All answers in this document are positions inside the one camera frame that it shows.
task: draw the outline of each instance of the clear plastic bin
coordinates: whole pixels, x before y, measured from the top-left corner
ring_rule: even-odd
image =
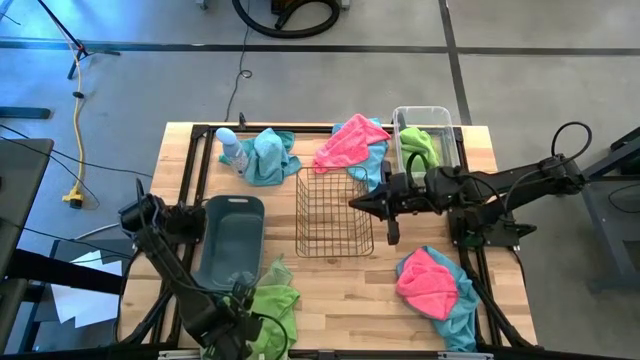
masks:
[[[405,172],[400,132],[407,127],[417,127],[431,136],[441,166],[460,165],[449,110],[441,106],[401,106],[393,111],[392,119],[398,172]],[[424,174],[424,172],[412,173],[414,181],[417,184],[424,184]]]

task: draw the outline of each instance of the wire basket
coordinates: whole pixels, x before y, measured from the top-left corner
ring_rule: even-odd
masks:
[[[296,176],[296,253],[312,258],[371,255],[371,215],[349,206],[349,200],[368,192],[366,169],[323,169],[330,171],[302,168]]]

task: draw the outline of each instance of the yellow cable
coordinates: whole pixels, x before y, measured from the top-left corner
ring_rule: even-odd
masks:
[[[67,42],[67,46],[69,46],[69,51],[71,51],[71,55],[73,56],[73,61],[75,61],[76,63],[76,70],[78,71],[78,88],[76,91],[78,93],[82,93],[82,72],[80,71],[80,61],[78,60],[78,57],[76,56],[76,53],[73,50],[73,45],[71,45],[71,40],[67,38],[67,34],[64,33],[60,25],[58,25],[56,22],[54,22],[54,24],[60,31],[60,34],[62,34],[62,37],[64,38],[64,40]],[[76,133],[76,141],[78,143],[78,153],[79,153],[78,160],[80,160],[80,162],[78,163],[78,179],[82,180],[84,176],[84,164],[82,163],[84,162],[84,145],[82,144],[82,137],[80,136],[80,126],[78,124],[79,118],[80,118],[80,99],[76,97],[76,105],[73,110],[73,129]],[[70,200],[73,200],[73,199],[79,199],[79,200],[84,199],[84,196],[80,192],[79,180],[76,180],[75,184],[69,191],[69,194],[62,197],[62,200],[66,202],[69,202]]]

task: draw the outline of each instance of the vacuum hose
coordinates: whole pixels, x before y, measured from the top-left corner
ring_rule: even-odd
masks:
[[[338,21],[338,17],[340,17],[340,5],[338,5],[338,2],[336,0],[294,0],[291,4],[289,4],[289,6],[284,9],[284,12],[278,17],[275,29],[271,29],[258,24],[251,17],[249,17],[249,14],[244,11],[242,4],[240,4],[240,0],[231,0],[231,2],[233,3],[234,9],[236,9],[236,12],[238,13],[238,16],[240,16],[240,19],[242,19],[242,21],[244,21],[247,26],[262,35],[278,39],[301,39],[318,35],[329,30],[329,28],[331,28],[333,24]],[[310,27],[308,29],[282,30],[282,27],[284,27],[294,11],[298,10],[298,8],[302,5],[311,2],[320,2],[323,4],[327,4],[331,8],[331,16],[329,16],[329,18],[322,24]]]

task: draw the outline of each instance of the white bottle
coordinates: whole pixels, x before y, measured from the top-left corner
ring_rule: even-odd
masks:
[[[222,151],[231,161],[231,167],[239,175],[244,176],[244,172],[249,165],[249,158],[238,141],[236,134],[231,129],[220,128],[216,130],[216,137],[222,143]]]

